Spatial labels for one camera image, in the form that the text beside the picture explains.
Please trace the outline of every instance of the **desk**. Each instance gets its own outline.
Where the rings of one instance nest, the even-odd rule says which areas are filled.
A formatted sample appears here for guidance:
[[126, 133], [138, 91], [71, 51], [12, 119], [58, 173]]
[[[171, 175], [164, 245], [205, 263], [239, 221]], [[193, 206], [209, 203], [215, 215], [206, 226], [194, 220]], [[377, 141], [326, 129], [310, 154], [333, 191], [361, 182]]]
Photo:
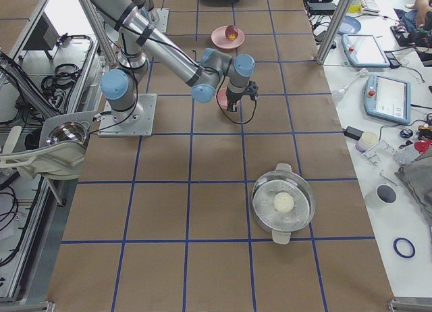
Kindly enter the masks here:
[[[381, 15], [397, 18], [388, 0], [376, 0], [376, 2], [381, 8]], [[362, 24], [359, 33], [381, 36], [378, 41], [383, 50], [400, 49], [389, 29], [394, 24], [393, 20], [373, 16], [361, 16], [358, 20]], [[342, 65], [342, 62], [346, 61], [346, 56], [340, 43], [340, 36], [336, 38], [336, 43], [337, 49], [329, 53], [324, 65], [331, 90], [347, 85], [358, 71], [356, 68]], [[426, 83], [419, 83], [415, 78], [418, 77], [418, 74], [407, 68], [369, 71], [411, 82], [412, 103], [431, 106], [432, 95], [427, 88], [428, 85], [432, 84], [431, 68], [423, 67], [413, 50], [409, 49], [396, 54], [407, 59], [409, 67], [420, 71]], [[391, 123], [366, 115], [362, 104], [362, 92], [366, 80], [367, 78], [359, 79], [351, 86], [344, 99], [336, 105], [337, 114], [343, 127], [353, 126], [378, 134], [382, 125]], [[411, 121], [424, 119], [425, 114], [428, 112], [430, 110], [412, 109]], [[399, 131], [398, 128], [383, 129], [383, 139], [396, 149], [403, 143], [403, 140], [398, 136]], [[355, 142], [351, 139], [346, 140], [363, 196], [371, 192], [379, 183], [385, 182], [379, 176], [380, 170], [384, 170], [385, 176], [390, 177], [398, 184], [398, 187], [396, 187], [398, 199], [393, 205], [381, 209], [367, 208], [393, 293], [395, 296], [431, 297], [431, 237], [418, 204], [402, 183], [393, 175], [397, 171], [398, 165], [391, 157], [380, 156], [383, 161], [382, 164], [379, 167], [373, 167], [354, 148]], [[393, 241], [400, 236], [408, 238], [414, 243], [416, 247], [414, 258], [403, 259], [394, 253]]]

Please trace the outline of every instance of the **white chair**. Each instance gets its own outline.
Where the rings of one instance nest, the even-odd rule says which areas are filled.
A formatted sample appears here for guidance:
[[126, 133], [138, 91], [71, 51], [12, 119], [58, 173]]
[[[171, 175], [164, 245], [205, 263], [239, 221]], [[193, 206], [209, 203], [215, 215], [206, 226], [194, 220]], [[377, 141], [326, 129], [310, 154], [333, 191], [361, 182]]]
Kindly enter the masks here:
[[21, 177], [29, 180], [37, 175], [42, 176], [48, 182], [57, 202], [64, 205], [65, 201], [60, 197], [54, 180], [78, 178], [86, 148], [78, 142], [67, 140], [48, 147], [12, 153], [20, 134], [20, 126], [11, 129], [3, 152], [0, 153], [0, 169], [16, 168]]

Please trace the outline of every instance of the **gray cloth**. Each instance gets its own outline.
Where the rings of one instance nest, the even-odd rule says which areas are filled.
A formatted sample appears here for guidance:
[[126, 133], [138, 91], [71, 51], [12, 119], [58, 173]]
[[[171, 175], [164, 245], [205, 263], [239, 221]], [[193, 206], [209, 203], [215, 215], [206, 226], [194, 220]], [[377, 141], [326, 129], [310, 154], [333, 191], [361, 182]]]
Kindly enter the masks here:
[[420, 205], [432, 234], [432, 151], [428, 151], [422, 159], [409, 163], [396, 172]]

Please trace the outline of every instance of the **black connector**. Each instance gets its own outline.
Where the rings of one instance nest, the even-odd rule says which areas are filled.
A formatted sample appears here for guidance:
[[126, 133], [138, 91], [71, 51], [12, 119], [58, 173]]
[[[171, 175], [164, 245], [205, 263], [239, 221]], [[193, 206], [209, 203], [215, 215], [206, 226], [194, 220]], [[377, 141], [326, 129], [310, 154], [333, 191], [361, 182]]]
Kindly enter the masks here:
[[342, 129], [344, 131], [344, 135], [348, 138], [353, 138], [354, 140], [360, 140], [360, 137], [363, 134], [363, 131], [357, 130], [356, 128], [353, 128], [351, 126], [348, 126], [347, 128]]

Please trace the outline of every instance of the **person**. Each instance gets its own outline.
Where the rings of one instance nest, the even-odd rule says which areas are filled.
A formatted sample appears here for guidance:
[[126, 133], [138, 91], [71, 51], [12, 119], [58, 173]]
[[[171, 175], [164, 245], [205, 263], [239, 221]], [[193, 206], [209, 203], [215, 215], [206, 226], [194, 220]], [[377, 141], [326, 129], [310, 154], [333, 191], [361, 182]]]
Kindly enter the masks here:
[[400, 11], [397, 12], [401, 23], [408, 32], [414, 32], [418, 27], [425, 24], [428, 11], [432, 11], [431, 4], [432, 0], [416, 0], [412, 6], [413, 10], [402, 11], [402, 14]]

